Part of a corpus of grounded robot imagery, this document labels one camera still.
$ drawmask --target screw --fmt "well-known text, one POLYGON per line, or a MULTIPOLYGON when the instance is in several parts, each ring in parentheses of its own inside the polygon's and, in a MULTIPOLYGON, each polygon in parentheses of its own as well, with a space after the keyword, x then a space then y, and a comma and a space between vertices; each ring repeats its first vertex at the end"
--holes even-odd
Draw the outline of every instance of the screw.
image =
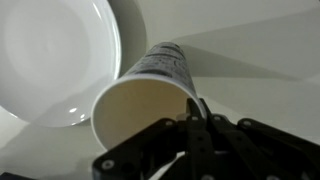
POLYGON ((269 175, 269 176, 267 176, 267 180, 280 180, 280 178, 278 178, 277 176, 274 176, 274 175, 269 175))
POLYGON ((171 126, 172 124, 173 124, 172 121, 167 121, 167 122, 166 122, 166 126, 171 126))
POLYGON ((114 161, 112 160, 106 160, 102 163, 102 169, 103 170, 109 170, 112 169, 114 166, 114 161))
POLYGON ((201 180, 214 180, 214 177, 206 174, 202 176, 201 180))
POLYGON ((243 124, 246 125, 246 126, 251 126, 251 122, 250 121, 244 121, 243 124))
POLYGON ((198 120, 199 120, 199 118, 198 118, 197 116, 192 116, 191 119, 192 119, 193 121, 198 121, 198 120))
POLYGON ((216 121, 220 121, 221 120, 221 118, 219 116, 215 116, 215 117, 213 117, 213 119, 216 120, 216 121))

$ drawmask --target white plate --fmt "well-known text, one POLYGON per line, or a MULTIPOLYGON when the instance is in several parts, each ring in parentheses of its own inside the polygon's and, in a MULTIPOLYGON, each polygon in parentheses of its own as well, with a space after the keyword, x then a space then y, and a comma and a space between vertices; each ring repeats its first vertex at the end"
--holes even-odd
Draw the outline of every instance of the white plate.
POLYGON ((120 61, 106 0, 0 1, 0 104, 13 116, 48 127, 88 119, 120 61))

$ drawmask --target white table surface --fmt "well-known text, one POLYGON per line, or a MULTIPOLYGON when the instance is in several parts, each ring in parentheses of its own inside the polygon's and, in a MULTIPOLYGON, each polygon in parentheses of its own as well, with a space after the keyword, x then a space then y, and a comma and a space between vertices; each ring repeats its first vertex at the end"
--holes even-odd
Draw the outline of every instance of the white table surface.
MULTIPOLYGON (((200 97, 232 122, 251 117, 320 143, 318 0, 110 0, 125 72, 156 43, 185 51, 200 97)), ((103 149, 89 122, 28 124, 0 108, 0 173, 91 179, 103 149)))

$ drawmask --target cup rim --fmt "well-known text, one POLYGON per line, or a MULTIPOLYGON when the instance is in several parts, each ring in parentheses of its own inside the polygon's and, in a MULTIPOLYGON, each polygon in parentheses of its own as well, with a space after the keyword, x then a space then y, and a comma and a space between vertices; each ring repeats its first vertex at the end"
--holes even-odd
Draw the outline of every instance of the cup rim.
POLYGON ((192 98, 200 112, 201 112, 201 115, 203 118, 206 117, 206 111, 204 109, 204 107, 202 106, 202 103, 200 102, 199 98, 197 98, 197 95, 195 92, 193 92, 190 88, 188 88, 186 85, 182 84, 181 82, 179 81, 176 81, 175 79, 172 79, 172 78, 168 78, 168 77, 165 77, 165 76, 162 76, 162 75, 157 75, 157 74, 134 74, 134 75, 127 75, 127 76, 123 76, 119 79, 117 79, 116 81, 114 81, 113 83, 109 84, 108 86, 106 86, 99 94, 98 96, 96 97, 94 103, 93 103, 93 107, 92 107, 92 110, 91 110, 91 128, 92 128, 92 131, 93 131, 93 134, 96 138, 96 140, 98 141, 98 143, 100 144, 100 146, 105 149, 105 150, 108 150, 108 148, 101 142, 100 138, 99 138, 99 135, 98 133, 96 132, 95 130, 95 109, 96 109, 96 106, 99 102, 99 100, 111 89, 113 88, 114 86, 117 86, 119 84, 123 84, 123 83, 126 83, 126 82, 129 82, 129 81, 134 81, 134 80, 155 80, 155 81, 162 81, 162 82, 166 82, 166 83, 169 83, 169 84, 172 84, 172 85, 175 85, 177 86, 179 89, 181 89, 182 91, 184 91, 190 98, 192 98))

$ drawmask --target paper cup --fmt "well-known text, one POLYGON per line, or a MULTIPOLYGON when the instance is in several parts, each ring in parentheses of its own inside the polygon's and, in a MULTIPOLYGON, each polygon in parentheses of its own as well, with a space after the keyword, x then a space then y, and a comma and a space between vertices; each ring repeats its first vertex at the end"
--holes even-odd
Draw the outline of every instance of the paper cup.
POLYGON ((205 117, 183 51, 160 43, 98 96, 93 132, 104 148, 113 148, 161 118, 176 119, 186 112, 188 98, 205 117))

